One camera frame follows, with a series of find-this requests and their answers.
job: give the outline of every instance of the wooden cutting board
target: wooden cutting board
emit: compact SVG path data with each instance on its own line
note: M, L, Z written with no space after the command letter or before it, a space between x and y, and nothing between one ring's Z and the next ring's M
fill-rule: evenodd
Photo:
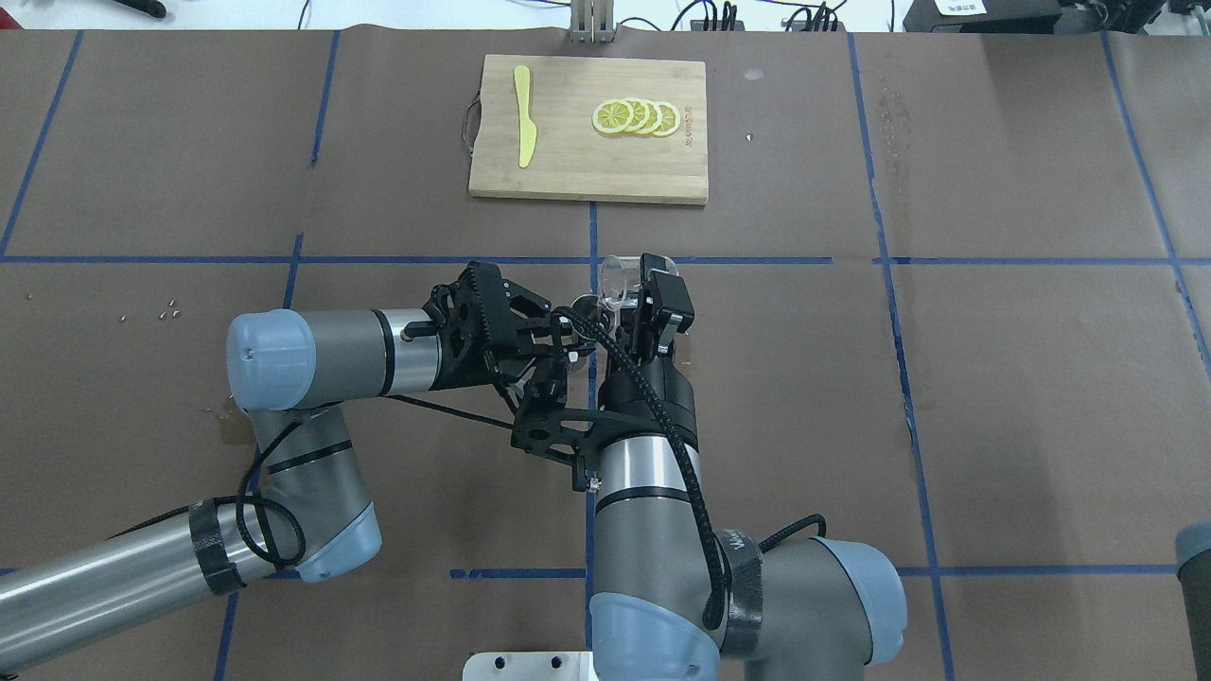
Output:
M518 166L513 68L530 69L538 143ZM606 99L641 97L682 110L668 137L602 135L592 114ZM707 199L706 64L488 55L482 119L471 156L472 196L704 205Z

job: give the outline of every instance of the light blue cap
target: light blue cap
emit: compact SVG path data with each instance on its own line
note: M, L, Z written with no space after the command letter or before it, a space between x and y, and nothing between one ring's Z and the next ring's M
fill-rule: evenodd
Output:
M866 620L871 625L871 659L866 664L890 662L905 645L908 626L908 601L896 566L878 549L856 542L838 542L813 537L830 551L845 570L857 591Z
M245 411L288 410L303 400L315 378L315 337L294 310L235 317L226 354L231 396Z
M684 617L625 594L595 594L593 668L601 681L714 681L719 648Z
M365 565L380 548L383 534L374 516L374 502L371 502L352 522L294 570L304 582L323 582Z
M1211 550L1211 520L1195 522L1177 533L1177 571L1203 551Z

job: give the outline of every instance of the knife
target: knife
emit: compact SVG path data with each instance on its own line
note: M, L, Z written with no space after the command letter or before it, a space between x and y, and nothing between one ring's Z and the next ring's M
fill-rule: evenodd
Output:
M538 126L529 118L529 67L518 65L513 69L513 85L517 87L517 119L521 121L517 165L526 167L534 156L534 144L538 142Z

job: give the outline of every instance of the lemon slice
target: lemon slice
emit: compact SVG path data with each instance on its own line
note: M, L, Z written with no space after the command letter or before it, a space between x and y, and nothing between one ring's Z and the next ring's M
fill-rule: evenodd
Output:
M660 110L660 122L652 131L653 137L668 137L681 127L681 109L668 102L655 102L655 108Z
M660 121L665 120L664 110L656 105L655 102L643 101L643 105L652 113L648 119L648 125L635 131L636 135L652 135L656 128L660 127Z
M593 109L593 128L602 135L618 135L631 125L635 107L626 99L607 99Z
M631 115L631 125L626 126L626 131L636 132L639 128L645 127L653 115L652 109L648 108L648 104L652 102L639 99L637 97L627 97L626 102L631 104L631 108L635 111L635 114Z

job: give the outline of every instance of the white bracket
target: white bracket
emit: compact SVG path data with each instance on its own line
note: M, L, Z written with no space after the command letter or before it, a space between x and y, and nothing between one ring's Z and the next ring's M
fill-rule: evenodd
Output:
M463 681L598 681L590 651L476 653Z
M614 42L614 0L572 0L573 42Z

